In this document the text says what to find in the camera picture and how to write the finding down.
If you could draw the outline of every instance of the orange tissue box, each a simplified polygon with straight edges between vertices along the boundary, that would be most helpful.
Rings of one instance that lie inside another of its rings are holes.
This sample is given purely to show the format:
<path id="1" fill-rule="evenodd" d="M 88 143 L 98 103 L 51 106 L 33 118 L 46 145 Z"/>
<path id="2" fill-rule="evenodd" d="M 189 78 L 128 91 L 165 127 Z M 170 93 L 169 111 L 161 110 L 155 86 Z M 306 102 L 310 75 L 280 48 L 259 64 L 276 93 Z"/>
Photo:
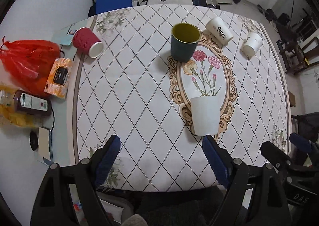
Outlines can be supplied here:
<path id="1" fill-rule="evenodd" d="M 68 58 L 58 58 L 54 61 L 44 91 L 59 98 L 65 98 L 68 91 L 69 76 L 73 61 Z"/>

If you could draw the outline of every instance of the white paper cup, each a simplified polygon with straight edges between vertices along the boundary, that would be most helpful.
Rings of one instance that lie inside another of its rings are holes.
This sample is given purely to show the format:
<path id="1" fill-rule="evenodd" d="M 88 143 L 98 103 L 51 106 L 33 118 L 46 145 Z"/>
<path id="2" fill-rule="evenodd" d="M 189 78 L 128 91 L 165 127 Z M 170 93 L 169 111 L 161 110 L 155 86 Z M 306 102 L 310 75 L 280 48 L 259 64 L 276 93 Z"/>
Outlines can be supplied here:
<path id="1" fill-rule="evenodd" d="M 190 99 L 195 135 L 218 133 L 221 107 L 216 96 L 200 96 Z"/>
<path id="2" fill-rule="evenodd" d="M 220 17 L 215 17 L 207 22 L 206 29 L 208 29 L 223 45 L 226 45 L 234 37 L 228 29 L 228 24 L 224 23 Z"/>
<path id="3" fill-rule="evenodd" d="M 253 57 L 263 43 L 264 41 L 261 35 L 259 35 L 257 32 L 251 31 L 248 34 L 246 43 L 242 47 L 242 51 L 246 56 Z"/>

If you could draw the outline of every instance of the red paper cup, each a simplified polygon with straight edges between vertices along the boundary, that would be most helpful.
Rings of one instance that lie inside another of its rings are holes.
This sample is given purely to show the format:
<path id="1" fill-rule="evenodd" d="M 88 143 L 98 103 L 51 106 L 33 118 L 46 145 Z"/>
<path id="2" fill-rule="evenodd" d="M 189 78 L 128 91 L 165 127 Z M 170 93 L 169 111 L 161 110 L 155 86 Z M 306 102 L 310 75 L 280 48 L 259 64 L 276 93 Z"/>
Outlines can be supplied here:
<path id="1" fill-rule="evenodd" d="M 87 27 L 80 28 L 75 32 L 72 43 L 73 46 L 91 58 L 97 58 L 103 50 L 101 40 Z"/>

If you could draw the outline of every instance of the ornate oval frame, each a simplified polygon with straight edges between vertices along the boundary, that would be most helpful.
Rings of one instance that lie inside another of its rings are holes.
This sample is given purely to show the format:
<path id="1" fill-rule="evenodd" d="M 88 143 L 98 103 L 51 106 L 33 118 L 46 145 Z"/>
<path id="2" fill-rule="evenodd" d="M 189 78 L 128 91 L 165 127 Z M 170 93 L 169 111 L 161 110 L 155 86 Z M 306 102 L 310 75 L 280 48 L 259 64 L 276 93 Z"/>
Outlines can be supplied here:
<path id="1" fill-rule="evenodd" d="M 221 106 L 221 119 L 219 123 L 219 130 L 214 135 L 215 141 L 218 140 L 219 134 L 227 130 L 228 122 L 234 112 L 233 102 L 237 98 L 237 89 L 235 86 L 235 77 L 232 72 L 232 64 L 230 59 L 224 56 L 222 49 L 213 41 L 208 34 L 201 36 L 198 45 L 212 51 L 220 60 L 226 77 L 226 96 Z M 184 86 L 181 81 L 182 63 L 174 60 L 172 56 L 168 57 L 169 65 L 169 79 L 170 79 L 170 99 L 179 105 L 179 114 L 186 120 L 186 125 L 189 126 L 191 132 L 194 134 L 194 126 L 192 121 L 192 113 L 190 108 L 190 100 L 188 99 Z"/>

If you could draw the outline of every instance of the tablecloth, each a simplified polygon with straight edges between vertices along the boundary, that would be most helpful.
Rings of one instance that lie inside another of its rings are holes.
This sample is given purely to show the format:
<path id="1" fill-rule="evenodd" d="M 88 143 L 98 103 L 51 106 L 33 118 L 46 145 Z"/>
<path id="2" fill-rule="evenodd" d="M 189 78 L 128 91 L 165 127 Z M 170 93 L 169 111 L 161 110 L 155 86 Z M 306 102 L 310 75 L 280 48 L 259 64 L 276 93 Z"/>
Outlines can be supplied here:
<path id="1" fill-rule="evenodd" d="M 215 16 L 234 35 L 226 46 L 205 30 Z M 188 63 L 170 56 L 171 28 L 179 22 L 202 31 Z M 249 59 L 241 47 L 250 30 L 259 32 L 264 43 Z M 220 99 L 221 122 L 214 137 L 232 157 L 262 166 L 266 161 L 259 148 L 266 140 L 288 151 L 285 78 L 257 22 L 200 6 L 147 5 L 99 14 L 93 32 L 104 51 L 97 59 L 83 59 L 75 154 L 90 157 L 112 134 L 120 137 L 121 150 L 105 185 L 180 191 L 217 184 L 201 138 L 192 133 L 189 99 L 204 90 L 217 92 Z M 205 76 L 210 84 L 204 89 Z"/>

